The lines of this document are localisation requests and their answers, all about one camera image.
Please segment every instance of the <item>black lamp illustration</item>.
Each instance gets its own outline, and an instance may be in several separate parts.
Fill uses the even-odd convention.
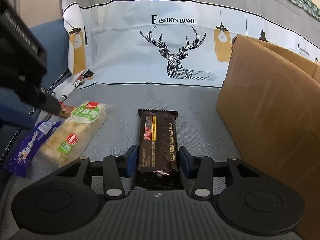
[[[261,17],[261,28],[262,28],[262,31],[260,32],[259,40],[268,42],[268,40],[266,39],[266,34],[263,31],[262,17]]]
[[[214,30],[214,47],[217,60],[220,62],[229,62],[231,57],[231,34],[227,28],[222,25],[221,7],[220,7],[220,26]]]

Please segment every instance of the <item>silver screw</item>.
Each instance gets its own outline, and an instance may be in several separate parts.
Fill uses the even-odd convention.
[[[207,197],[210,195],[210,191],[206,188],[199,188],[195,191],[195,194],[199,197]]]
[[[122,190],[118,188],[111,188],[111,189],[108,189],[106,193],[111,197],[118,197],[122,194]]]

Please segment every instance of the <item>pendant lamp illustration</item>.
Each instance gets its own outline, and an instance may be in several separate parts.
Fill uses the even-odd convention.
[[[229,62],[231,57],[231,35],[227,28],[222,25],[220,8],[220,26],[214,30],[214,47],[217,60],[220,62]]]
[[[81,28],[72,27],[72,31],[69,32],[69,41],[73,47],[73,71],[72,71],[73,75],[80,73],[86,67],[83,37],[84,37],[84,34]]]
[[[261,18],[261,28],[262,28],[262,31],[260,32],[260,38],[259,38],[259,40],[268,42],[268,40],[266,39],[266,34],[265,34],[264,31],[263,31],[262,18]]]

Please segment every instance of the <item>black border line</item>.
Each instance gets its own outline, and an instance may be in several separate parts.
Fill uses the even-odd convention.
[[[79,89],[88,88],[96,84],[103,84],[103,85],[164,85],[164,86],[184,86],[184,87],[204,87],[204,88],[221,88],[215,86],[204,86],[204,85],[185,85],[185,84],[170,84],[170,83],[155,83],[155,82],[128,82],[128,83],[103,83],[103,82],[95,82],[86,87],[80,87]]]
[[[87,7],[83,7],[83,6],[80,6],[80,5],[79,5],[79,7],[80,7],[81,9],[90,9],[90,8],[93,8],[93,7],[98,7],[98,6],[107,5],[107,4],[110,4],[110,3],[112,3],[112,2],[116,2],[116,1],[139,1],[139,0],[111,0],[111,1],[106,2],[106,3],[95,4],[95,5],[91,5],[91,6],[87,6]],[[284,29],[288,30],[288,31],[294,32],[294,33],[296,33],[297,35],[301,36],[301,37],[302,37],[303,39],[305,39],[306,41],[308,41],[308,40],[307,40],[305,37],[303,37],[301,34],[295,32],[295,31],[293,31],[293,30],[290,30],[290,29],[288,29],[288,28],[286,28],[286,27],[281,26],[281,25],[278,24],[278,23],[275,23],[275,22],[273,22],[273,21],[270,21],[270,20],[266,19],[265,17],[263,17],[263,16],[261,16],[261,15],[259,15],[259,14],[252,13],[252,12],[248,12],[248,11],[245,11],[245,10],[242,10],[242,9],[238,9],[238,8],[234,8],[234,7],[230,7],[230,6],[225,6],[225,5],[219,5],[219,4],[215,4],[215,3],[199,2],[199,1],[195,1],[195,0],[159,0],[159,1],[195,2],[195,3],[199,3],[199,4],[219,6],[219,7],[223,7],[223,8],[228,8],[228,9],[237,10],[237,11],[244,12],[244,13],[249,13],[249,14],[252,14],[252,15],[255,15],[255,16],[258,16],[258,17],[261,17],[261,18],[265,19],[266,21],[271,22],[271,23],[273,23],[273,24],[275,24],[275,25],[277,25],[277,26],[279,26],[279,27],[281,27],[281,28],[284,28]],[[74,4],[77,4],[77,2],[74,2],[74,3],[71,3],[70,5],[68,5],[68,6],[64,9],[63,13],[64,13],[70,6],[72,6],[72,5],[74,5]],[[317,47],[318,49],[320,49],[320,47],[318,47],[317,45],[313,44],[311,41],[308,41],[308,42],[310,42],[313,46],[315,46],[315,47]]]

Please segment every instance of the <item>blue fabric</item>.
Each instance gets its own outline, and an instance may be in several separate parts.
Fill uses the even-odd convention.
[[[43,77],[42,85],[48,89],[67,69],[68,69],[68,34],[63,26],[63,19],[44,23],[31,28],[32,33],[42,43],[47,50],[47,74]],[[60,82],[63,82],[70,75],[66,75]],[[9,106],[13,109],[20,110],[28,114],[32,107],[22,103],[18,96],[10,91],[0,88],[0,104]],[[36,121],[39,110],[37,110],[32,118]],[[7,147],[9,141],[14,135],[16,127],[9,127],[4,125],[0,130],[0,157]],[[17,141],[14,143],[8,155],[19,146],[21,141],[28,134],[28,130],[22,130],[18,136]],[[0,196],[2,195],[3,188],[10,178],[10,173],[5,169],[0,170]]]

